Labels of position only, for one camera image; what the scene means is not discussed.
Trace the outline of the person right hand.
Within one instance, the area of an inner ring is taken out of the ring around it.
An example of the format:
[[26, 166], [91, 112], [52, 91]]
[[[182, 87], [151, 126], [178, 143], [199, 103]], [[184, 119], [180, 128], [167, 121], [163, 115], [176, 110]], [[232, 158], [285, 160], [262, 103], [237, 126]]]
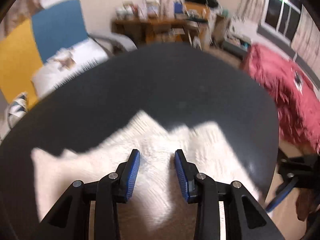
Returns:
[[299, 189], [296, 200], [296, 213], [300, 221], [305, 221], [310, 213], [319, 210], [319, 205], [315, 204], [316, 195], [311, 189]]

